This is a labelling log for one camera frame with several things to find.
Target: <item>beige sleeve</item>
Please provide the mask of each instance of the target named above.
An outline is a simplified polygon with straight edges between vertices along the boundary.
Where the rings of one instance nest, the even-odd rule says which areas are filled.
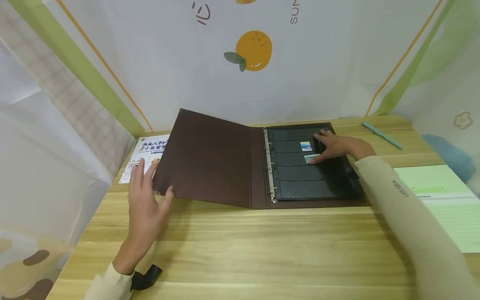
[[[429,209],[378,156],[355,163],[391,230],[409,254],[422,300],[480,299],[462,252]]]
[[[119,274],[110,264],[102,276],[95,276],[84,300],[127,300],[132,295],[132,277]]]

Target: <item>brown binder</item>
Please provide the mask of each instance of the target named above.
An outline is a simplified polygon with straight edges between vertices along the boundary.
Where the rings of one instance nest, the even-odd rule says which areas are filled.
[[[330,123],[320,125],[333,130]],[[265,137],[260,127],[180,109],[154,176],[154,190],[165,195],[173,185],[179,198],[253,209],[367,204],[356,178],[350,179],[360,195],[354,199],[277,201],[269,183]],[[342,164],[351,168],[346,157]]]

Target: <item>binder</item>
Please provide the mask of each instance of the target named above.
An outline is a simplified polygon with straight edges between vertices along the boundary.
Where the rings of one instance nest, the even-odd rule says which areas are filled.
[[[335,132],[331,123],[248,127],[180,109],[154,191],[173,185],[179,198],[251,209],[368,205],[346,156],[306,163],[325,149],[313,137],[321,129]]]

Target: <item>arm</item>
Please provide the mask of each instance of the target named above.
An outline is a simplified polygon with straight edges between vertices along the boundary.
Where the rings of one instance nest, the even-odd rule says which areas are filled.
[[[385,220],[409,254],[423,300],[480,299],[460,249],[428,208],[400,180],[389,164],[361,139],[322,132],[315,136],[327,149],[313,163],[350,154],[376,199]]]
[[[133,272],[146,255],[157,236],[165,229],[174,197],[173,187],[167,191],[162,203],[155,200],[152,189],[153,173],[158,165],[154,161],[144,176],[145,161],[132,170],[128,193],[128,237],[102,276],[95,276],[85,300],[127,300],[131,296]]]

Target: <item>brown circle pattern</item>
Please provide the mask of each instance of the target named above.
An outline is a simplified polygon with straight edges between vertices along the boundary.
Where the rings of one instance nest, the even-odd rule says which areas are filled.
[[[48,252],[47,250],[39,250],[34,255],[25,258],[24,265],[30,266],[30,265],[39,264],[42,261],[46,260],[49,255],[50,255],[50,252]]]
[[[53,281],[47,278],[42,279],[37,281],[35,285],[23,295],[15,298],[2,297],[2,300],[45,300],[52,287]]]

